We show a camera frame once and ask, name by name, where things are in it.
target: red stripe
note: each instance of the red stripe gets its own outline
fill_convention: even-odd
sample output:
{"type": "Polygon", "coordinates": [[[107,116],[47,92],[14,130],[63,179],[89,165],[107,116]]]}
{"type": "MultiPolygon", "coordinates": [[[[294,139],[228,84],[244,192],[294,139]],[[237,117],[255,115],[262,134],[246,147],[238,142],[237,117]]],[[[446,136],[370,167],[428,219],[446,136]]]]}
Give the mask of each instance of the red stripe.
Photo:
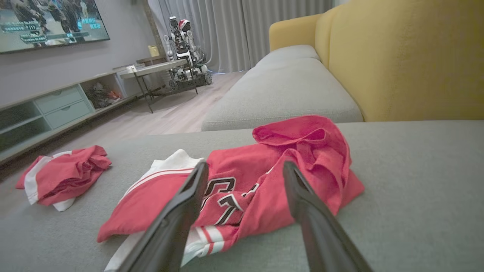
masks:
{"type": "Polygon", "coordinates": [[[209,232],[205,229],[205,227],[200,227],[203,231],[203,234],[205,234],[205,237],[207,238],[207,241],[210,243],[210,246],[209,246],[209,251],[207,253],[207,255],[210,255],[212,254],[212,250],[213,250],[213,241],[212,239],[210,238],[210,234],[209,232]]]}
{"type": "Polygon", "coordinates": [[[131,187],[136,186],[136,184],[138,184],[138,183],[140,183],[140,182],[144,181],[145,179],[147,179],[147,178],[151,177],[152,175],[155,175],[155,174],[158,174],[158,173],[162,173],[162,172],[169,172],[169,171],[172,171],[172,172],[176,172],[176,171],[186,171],[186,170],[193,170],[193,168],[187,168],[187,169],[176,169],[176,170],[163,170],[163,171],[154,172],[154,173],[152,173],[151,175],[149,175],[149,176],[145,177],[144,179],[142,179],[142,180],[140,180],[140,181],[136,182],[135,184],[131,185],[131,187]]]}

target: curtain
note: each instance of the curtain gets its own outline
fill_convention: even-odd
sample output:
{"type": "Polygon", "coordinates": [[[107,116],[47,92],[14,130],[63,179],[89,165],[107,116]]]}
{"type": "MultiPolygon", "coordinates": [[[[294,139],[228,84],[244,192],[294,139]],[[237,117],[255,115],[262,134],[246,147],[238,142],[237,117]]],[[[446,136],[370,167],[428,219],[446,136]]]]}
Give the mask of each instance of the curtain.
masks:
{"type": "Polygon", "coordinates": [[[195,43],[218,73],[249,70],[269,53],[272,23],[314,15],[332,0],[149,0],[160,36],[170,33],[170,16],[191,22],[195,43]]]}

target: sofa backrest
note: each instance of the sofa backrest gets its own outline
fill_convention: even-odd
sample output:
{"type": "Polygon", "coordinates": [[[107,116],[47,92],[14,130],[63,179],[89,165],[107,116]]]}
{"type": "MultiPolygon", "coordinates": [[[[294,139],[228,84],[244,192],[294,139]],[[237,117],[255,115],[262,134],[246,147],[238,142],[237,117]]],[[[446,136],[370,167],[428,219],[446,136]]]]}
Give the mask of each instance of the sofa backrest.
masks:
{"type": "Polygon", "coordinates": [[[482,0],[351,0],[315,48],[366,121],[484,119],[482,0]]]}

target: television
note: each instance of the television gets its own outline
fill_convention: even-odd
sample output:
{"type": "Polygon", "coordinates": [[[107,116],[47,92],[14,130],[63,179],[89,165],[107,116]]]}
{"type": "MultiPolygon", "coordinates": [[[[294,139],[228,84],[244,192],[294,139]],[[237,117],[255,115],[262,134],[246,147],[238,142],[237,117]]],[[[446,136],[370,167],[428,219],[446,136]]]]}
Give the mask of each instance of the television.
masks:
{"type": "Polygon", "coordinates": [[[94,0],[0,0],[0,54],[105,40],[94,0]]]}

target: sofa armrest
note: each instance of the sofa armrest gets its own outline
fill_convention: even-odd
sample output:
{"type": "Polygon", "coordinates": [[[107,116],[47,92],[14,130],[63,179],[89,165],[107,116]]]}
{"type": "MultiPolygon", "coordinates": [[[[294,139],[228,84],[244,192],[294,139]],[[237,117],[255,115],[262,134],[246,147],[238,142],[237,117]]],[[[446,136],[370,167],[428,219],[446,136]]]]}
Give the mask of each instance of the sofa armrest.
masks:
{"type": "Polygon", "coordinates": [[[269,28],[271,51],[292,45],[314,47],[316,21],[321,14],[299,17],[273,23],[269,28]]]}

